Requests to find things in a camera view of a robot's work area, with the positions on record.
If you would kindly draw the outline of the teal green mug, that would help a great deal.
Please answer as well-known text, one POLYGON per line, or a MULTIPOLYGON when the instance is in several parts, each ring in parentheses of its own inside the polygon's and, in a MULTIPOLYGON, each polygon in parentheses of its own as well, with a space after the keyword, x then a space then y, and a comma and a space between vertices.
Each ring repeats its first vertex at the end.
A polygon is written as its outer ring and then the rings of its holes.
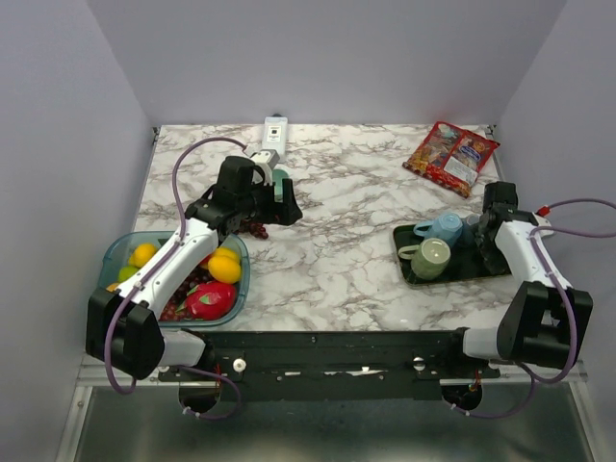
POLYGON ((274 185, 274 200, 283 201, 283 180, 288 179, 289 174, 285 169, 276 168, 272 171, 272 181, 274 185))

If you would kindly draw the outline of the sage green mug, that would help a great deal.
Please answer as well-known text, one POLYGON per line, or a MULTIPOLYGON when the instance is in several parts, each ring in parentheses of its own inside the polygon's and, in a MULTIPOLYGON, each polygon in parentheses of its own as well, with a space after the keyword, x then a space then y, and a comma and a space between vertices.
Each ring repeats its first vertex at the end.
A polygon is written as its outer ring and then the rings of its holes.
POLYGON ((401 247, 398 250, 398 257, 410 262, 411 270, 418 278, 434 280, 447 268, 451 250, 445 241, 429 238, 420 244, 401 247))

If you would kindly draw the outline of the light blue mug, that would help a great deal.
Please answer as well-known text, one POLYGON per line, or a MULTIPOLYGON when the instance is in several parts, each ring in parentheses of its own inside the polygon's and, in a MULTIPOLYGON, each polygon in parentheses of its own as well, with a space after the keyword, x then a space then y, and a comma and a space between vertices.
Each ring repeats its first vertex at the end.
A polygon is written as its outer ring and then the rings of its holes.
POLYGON ((440 239, 449 247, 454 247, 463 230, 463 222, 455 213, 444 213, 432 220, 424 221, 413 227, 416 236, 424 239, 440 239))

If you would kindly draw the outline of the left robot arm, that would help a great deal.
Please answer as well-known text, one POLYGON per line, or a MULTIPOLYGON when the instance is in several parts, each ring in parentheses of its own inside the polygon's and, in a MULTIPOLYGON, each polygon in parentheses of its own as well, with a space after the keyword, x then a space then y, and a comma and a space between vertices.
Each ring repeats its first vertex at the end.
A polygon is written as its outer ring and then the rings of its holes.
POLYGON ((136 380, 162 366, 180 366, 193 380, 206 378, 214 366, 205 338, 186 329, 163 331, 159 317, 190 272, 232 233, 242 220, 290 226, 302 213, 293 182, 281 181, 275 194, 273 149, 251 157, 229 156, 217 182, 180 210, 180 225, 136 274, 112 292, 100 288, 90 296, 86 351, 136 380))

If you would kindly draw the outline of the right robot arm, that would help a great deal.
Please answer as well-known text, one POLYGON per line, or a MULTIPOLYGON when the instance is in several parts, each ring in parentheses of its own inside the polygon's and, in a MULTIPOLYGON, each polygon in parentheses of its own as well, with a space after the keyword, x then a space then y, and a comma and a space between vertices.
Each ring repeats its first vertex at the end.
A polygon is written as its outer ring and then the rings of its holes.
POLYGON ((468 329, 462 344, 444 351, 449 374, 467 375, 478 359, 562 371, 575 364, 593 299, 555 268, 541 231, 535 215, 518 208, 514 184, 498 181, 485 187, 475 230, 478 253, 491 273, 509 270, 519 288, 498 326, 468 329))

